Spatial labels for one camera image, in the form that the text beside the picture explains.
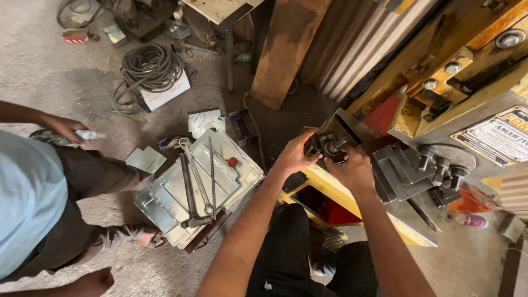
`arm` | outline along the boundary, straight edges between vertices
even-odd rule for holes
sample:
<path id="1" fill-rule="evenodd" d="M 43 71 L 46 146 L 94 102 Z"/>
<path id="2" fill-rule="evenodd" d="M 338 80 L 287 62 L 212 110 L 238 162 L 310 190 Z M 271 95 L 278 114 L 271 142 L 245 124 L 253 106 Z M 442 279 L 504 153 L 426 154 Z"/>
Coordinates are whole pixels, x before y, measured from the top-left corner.
<path id="1" fill-rule="evenodd" d="M 431 286 L 387 216 L 376 193 L 370 158 L 361 149 L 343 148 L 343 166 L 326 158 L 330 173 L 347 187 L 359 206 L 383 296 L 435 296 Z"/>
<path id="2" fill-rule="evenodd" d="M 303 155 L 304 143 L 315 129 L 288 142 L 268 176 L 220 245 L 195 296 L 245 296 L 271 213 L 288 176 L 322 157 Z"/>
<path id="3" fill-rule="evenodd" d="M 0 123 L 37 124 L 77 143 L 83 143 L 84 140 L 75 134 L 75 130 L 88 130 L 86 126 L 76 120 L 57 117 L 40 110 L 4 101 L 0 101 Z"/>
<path id="4" fill-rule="evenodd" d="M 34 291 L 0 293 L 0 297 L 100 297 L 114 284 L 111 267 L 81 276 L 73 283 Z"/>

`stack of metal sheets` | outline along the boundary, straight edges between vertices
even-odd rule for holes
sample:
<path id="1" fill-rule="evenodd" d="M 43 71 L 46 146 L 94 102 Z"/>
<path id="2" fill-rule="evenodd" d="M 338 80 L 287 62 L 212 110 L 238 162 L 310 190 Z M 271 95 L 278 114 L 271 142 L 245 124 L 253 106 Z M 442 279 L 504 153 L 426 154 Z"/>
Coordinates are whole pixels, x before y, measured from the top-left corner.
<path id="1" fill-rule="evenodd" d="M 208 129 L 191 147 L 192 158 L 203 181 L 205 192 L 212 197 L 211 161 L 209 136 L 213 145 L 216 210 L 233 211 L 242 199 L 265 177 L 262 169 L 227 136 L 225 131 Z M 229 167 L 226 160 L 238 160 L 236 168 Z M 193 183 L 196 208 L 205 216 L 204 203 L 194 176 Z M 169 243 L 178 248 L 187 244 L 204 228 L 182 228 L 180 223 L 189 219 L 187 196 L 183 182 L 180 160 L 145 188 L 136 197 L 136 206 L 165 234 Z"/>

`plastic bottle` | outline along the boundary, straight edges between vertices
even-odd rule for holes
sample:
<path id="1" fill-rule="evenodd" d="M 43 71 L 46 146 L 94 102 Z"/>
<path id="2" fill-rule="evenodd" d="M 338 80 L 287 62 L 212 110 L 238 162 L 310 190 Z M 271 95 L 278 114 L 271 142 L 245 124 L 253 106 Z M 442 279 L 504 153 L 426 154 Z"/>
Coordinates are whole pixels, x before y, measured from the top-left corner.
<path id="1" fill-rule="evenodd" d="M 243 53 L 234 60 L 237 62 L 249 62 L 251 61 L 251 53 Z"/>
<path id="2" fill-rule="evenodd" d="M 478 215 L 465 214 L 463 212 L 450 212 L 447 214 L 447 222 L 455 221 L 461 225 L 472 226 L 477 228 L 487 228 L 489 222 Z"/>

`dusty floor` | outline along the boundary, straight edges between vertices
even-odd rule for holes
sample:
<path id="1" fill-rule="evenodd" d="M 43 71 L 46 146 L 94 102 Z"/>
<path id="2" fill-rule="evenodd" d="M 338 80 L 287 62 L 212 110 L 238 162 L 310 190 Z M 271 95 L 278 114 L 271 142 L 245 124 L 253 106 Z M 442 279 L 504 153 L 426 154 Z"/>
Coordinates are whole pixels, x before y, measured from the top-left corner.
<path id="1" fill-rule="evenodd" d="M 101 28 L 111 24 L 106 13 L 90 29 L 101 35 L 98 43 L 67 44 L 62 30 L 55 23 L 58 3 L 52 0 L 4 2 L 0 18 L 0 94 L 2 100 L 27 105 L 56 115 L 84 122 L 95 131 L 104 131 L 109 137 L 96 143 L 95 148 L 106 155 L 124 159 L 135 147 L 152 145 L 159 137 L 183 133 L 187 129 L 187 113 L 219 107 L 223 115 L 242 108 L 241 96 L 250 88 L 252 77 L 247 65 L 235 67 L 235 94 L 226 92 L 224 63 L 221 57 L 195 53 L 184 56 L 199 73 L 191 90 L 178 96 L 151 114 L 142 113 L 131 119 L 110 113 L 111 94 L 120 80 L 121 57 L 137 43 L 115 49 Z M 163 36 L 155 42 L 168 44 Z M 306 109 L 296 114 L 285 112 L 288 134 L 280 125 L 262 128 L 267 162 L 280 152 L 291 136 L 304 125 L 318 126 L 332 111 L 332 103 L 314 95 L 309 87 L 299 91 L 302 96 L 291 99 L 290 105 Z M 277 115 L 259 103 L 250 107 L 263 113 L 258 122 L 266 126 Z M 310 110 L 322 110 L 318 114 Z M 33 125 L 1 125 L 0 128 L 27 136 L 36 129 Z M 83 217 L 88 223 L 115 225 L 123 222 L 145 222 L 146 218 L 135 209 L 132 193 L 110 194 L 80 202 Z M 502 258 L 506 243 L 496 234 L 495 214 L 488 229 L 449 225 L 440 234 L 438 248 L 409 246 L 425 276 L 438 296 L 496 296 L 502 273 Z M 351 241 L 366 240 L 364 229 L 349 227 L 346 232 Z M 16 283 L 0 286 L 0 292 L 53 287 L 66 284 L 77 277 L 99 268 L 112 266 L 116 284 L 105 296 L 191 296 L 203 277 L 221 242 L 217 236 L 212 244 L 192 255 L 177 248 L 145 249 L 129 244 L 117 248 L 94 261 L 61 270 L 55 275 L 41 273 L 33 279 L 24 278 Z M 318 278 L 328 282 L 325 277 Z"/>

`hand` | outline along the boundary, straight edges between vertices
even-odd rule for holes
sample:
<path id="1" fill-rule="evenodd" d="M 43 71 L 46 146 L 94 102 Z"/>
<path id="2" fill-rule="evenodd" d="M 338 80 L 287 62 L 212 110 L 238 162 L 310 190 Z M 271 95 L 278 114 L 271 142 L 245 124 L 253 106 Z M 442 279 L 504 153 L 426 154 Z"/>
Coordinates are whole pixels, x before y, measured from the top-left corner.
<path id="1" fill-rule="evenodd" d="M 317 129 L 313 128 L 290 140 L 277 158 L 273 168 L 276 168 L 276 170 L 286 174 L 286 177 L 288 177 L 291 174 L 308 167 L 317 162 L 317 160 L 321 159 L 323 155 L 320 153 L 310 157 L 304 156 L 304 143 L 307 142 L 310 136 L 312 136 L 315 132 L 317 132 Z"/>
<path id="2" fill-rule="evenodd" d="M 99 297 L 114 285 L 112 267 L 106 267 L 81 276 L 69 286 L 72 294 L 79 297 Z"/>
<path id="3" fill-rule="evenodd" d="M 79 135 L 75 134 L 75 130 L 89 130 L 81 122 L 69 118 L 57 117 L 50 114 L 45 114 L 39 124 L 42 127 L 50 130 L 51 132 L 61 135 L 79 144 L 84 143 L 84 140 Z"/>
<path id="4" fill-rule="evenodd" d="M 342 166 L 336 166 L 332 159 L 326 157 L 328 171 L 351 192 L 359 189 L 375 190 L 369 156 L 360 147 L 353 148 L 346 144 L 341 147 L 341 151 L 346 153 L 346 161 Z"/>

